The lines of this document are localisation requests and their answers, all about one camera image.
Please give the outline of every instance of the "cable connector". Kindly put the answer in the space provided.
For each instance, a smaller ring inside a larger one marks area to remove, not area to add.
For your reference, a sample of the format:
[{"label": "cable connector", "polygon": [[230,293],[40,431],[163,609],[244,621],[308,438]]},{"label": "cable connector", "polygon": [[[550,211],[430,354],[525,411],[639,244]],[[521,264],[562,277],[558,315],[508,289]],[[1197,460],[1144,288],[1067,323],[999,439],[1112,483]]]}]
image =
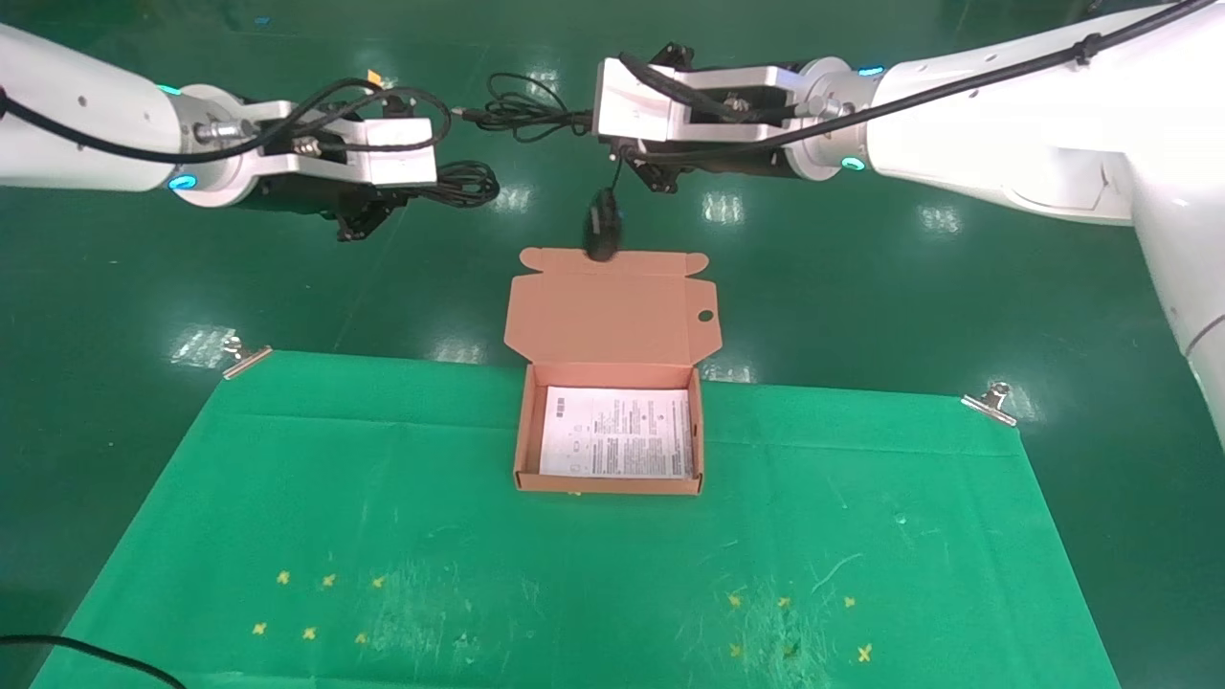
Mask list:
[{"label": "cable connector", "polygon": [[1072,44],[1072,53],[1076,55],[1076,64],[1082,67],[1089,66],[1089,60],[1091,60],[1098,53],[1101,51],[1101,34],[1090,33],[1089,36],[1082,38],[1077,43]]},{"label": "cable connector", "polygon": [[459,119],[469,123],[483,123],[489,119],[489,114],[485,110],[475,108],[451,108],[451,114],[458,115]]}]

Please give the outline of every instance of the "box flap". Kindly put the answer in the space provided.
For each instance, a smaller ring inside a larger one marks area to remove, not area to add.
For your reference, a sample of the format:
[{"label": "box flap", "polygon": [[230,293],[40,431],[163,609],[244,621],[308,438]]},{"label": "box flap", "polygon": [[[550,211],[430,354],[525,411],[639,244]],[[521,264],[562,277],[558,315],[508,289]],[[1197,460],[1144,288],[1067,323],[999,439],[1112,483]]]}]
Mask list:
[{"label": "box flap", "polygon": [[702,254],[524,249],[534,275],[511,282],[506,345],[535,363],[693,365],[723,345]]}]

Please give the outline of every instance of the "instruction sheet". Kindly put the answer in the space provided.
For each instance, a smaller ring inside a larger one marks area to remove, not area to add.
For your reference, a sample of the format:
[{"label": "instruction sheet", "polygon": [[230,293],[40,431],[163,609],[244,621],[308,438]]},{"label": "instruction sheet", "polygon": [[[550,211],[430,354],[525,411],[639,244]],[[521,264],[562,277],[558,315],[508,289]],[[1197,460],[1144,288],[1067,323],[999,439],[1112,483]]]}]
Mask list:
[{"label": "instruction sheet", "polygon": [[549,387],[540,473],[691,478],[687,390]]}]

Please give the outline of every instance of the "black device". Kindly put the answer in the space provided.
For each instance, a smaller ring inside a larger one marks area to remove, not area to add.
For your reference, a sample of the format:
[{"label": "black device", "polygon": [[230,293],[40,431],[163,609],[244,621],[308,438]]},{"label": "black device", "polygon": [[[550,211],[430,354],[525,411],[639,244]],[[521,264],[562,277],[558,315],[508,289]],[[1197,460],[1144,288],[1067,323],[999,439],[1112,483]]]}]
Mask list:
[{"label": "black device", "polygon": [[583,251],[593,261],[608,261],[621,249],[621,213],[616,207],[616,196],[611,186],[605,186],[595,194],[587,208],[587,223],[583,227]]}]

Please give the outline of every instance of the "green cloth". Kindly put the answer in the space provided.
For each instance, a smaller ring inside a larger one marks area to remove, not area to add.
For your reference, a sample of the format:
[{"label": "green cloth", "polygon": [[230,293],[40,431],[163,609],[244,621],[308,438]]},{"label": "green cloth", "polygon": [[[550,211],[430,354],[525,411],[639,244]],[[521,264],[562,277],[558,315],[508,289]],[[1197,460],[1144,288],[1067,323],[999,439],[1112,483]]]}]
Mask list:
[{"label": "green cloth", "polygon": [[[274,353],[66,634],[192,689],[1117,687],[1017,432],[958,400],[708,383],[702,495],[566,495],[514,489],[522,381]],[[34,687],[156,684],[56,650]]]}]

